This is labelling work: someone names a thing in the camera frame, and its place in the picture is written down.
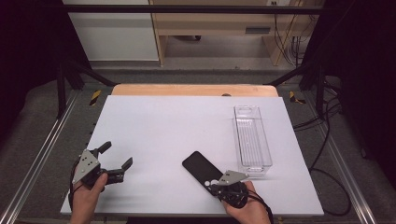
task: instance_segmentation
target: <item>white table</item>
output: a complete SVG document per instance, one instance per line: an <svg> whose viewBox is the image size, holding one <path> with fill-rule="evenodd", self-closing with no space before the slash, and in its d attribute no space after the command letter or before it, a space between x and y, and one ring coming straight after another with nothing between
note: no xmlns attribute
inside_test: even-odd
<svg viewBox="0 0 396 224"><path fill-rule="evenodd" d="M123 216L223 217L224 209L181 165L198 150L222 172L237 170L233 107L257 105L273 166L254 180L275 216L320 216L323 210L282 98L108 96L88 149L111 141L102 168L134 164L124 182L101 194L95 212ZM61 213L70 214L68 201Z"/></svg>

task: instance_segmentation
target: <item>gray floor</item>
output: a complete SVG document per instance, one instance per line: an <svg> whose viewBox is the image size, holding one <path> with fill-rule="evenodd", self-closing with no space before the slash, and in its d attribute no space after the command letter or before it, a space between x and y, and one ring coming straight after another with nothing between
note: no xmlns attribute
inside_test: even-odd
<svg viewBox="0 0 396 224"><path fill-rule="evenodd" d="M156 64L136 67L129 64L131 67L125 69L125 64L119 64L118 70L114 70L114 64L105 64L105 66L99 64L97 71L114 81L127 83L262 84L274 80L292 68L286 63L273 67L263 49L264 45L256 37L230 37L220 40L215 36L203 36L201 42L191 39L192 37L189 36L170 39L164 67ZM71 165L80 151L85 148L85 144L89 142L90 132L93 131L94 123L99 118L106 95L111 93L111 88L87 77L84 78L87 84L80 92L76 106L64 125L32 191L26 198L18 215L19 219L32 221L32 219L39 218L41 223L44 219L49 223L55 222L55 219L64 222L68 219L67 216L60 215L59 211L64 201L64 193L67 191ZM296 85L293 85L296 80L298 78L277 88L279 95L284 98L292 124L307 121L314 116L307 104L302 105L290 101L290 91L294 91L298 99L304 99L304 95L296 88ZM89 102L95 90L102 90L102 94L97 104L90 106ZM15 122L12 134L0 143L0 168L2 170L0 211L6 210L34 162L35 155L55 122L56 109L55 82L30 91L26 105ZM331 127L332 136L342 151L377 222L396 223L395 189L383 176L375 161L361 157L359 143L342 114L336 114L331 118ZM309 166L323 141L318 127L297 132L296 136L306 164ZM320 157L317 167L339 178L327 150ZM316 173L312 177L322 206L330 211L342 212L347 206L347 200L340 188L324 175ZM125 220L125 217L110 217L109 219ZM283 219L284 223L360 223L354 209L343 217L326 214L324 217L283 217ZM152 219L144 223L154 222L155 220ZM143 223L143 221L136 220L136 223Z"/></svg>

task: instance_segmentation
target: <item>clear plastic container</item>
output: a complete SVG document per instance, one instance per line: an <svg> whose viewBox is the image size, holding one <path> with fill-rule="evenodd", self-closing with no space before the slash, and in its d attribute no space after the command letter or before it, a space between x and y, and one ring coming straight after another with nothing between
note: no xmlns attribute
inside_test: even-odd
<svg viewBox="0 0 396 224"><path fill-rule="evenodd" d="M260 109L254 105L237 105L235 144L239 172L252 178L263 177L272 166Z"/></svg>

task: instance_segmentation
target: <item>human hand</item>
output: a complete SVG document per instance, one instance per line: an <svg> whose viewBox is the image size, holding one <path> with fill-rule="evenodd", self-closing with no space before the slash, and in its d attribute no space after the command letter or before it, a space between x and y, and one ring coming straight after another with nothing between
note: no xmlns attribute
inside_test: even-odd
<svg viewBox="0 0 396 224"><path fill-rule="evenodd" d="M99 194L105 187L107 178L108 176L106 173L100 175L92 189L82 185L81 181L78 181L77 184L74 185L75 192L73 198L73 212L70 218L71 224L85 224L91 222L93 219L93 212L98 203Z"/></svg>
<svg viewBox="0 0 396 224"><path fill-rule="evenodd" d="M247 190L256 192L251 181L247 181L245 184L247 186ZM224 201L221 202L227 214L234 217L241 224L271 223L265 207L260 202L252 198L247 199L247 204L245 204L243 208L234 208Z"/></svg>

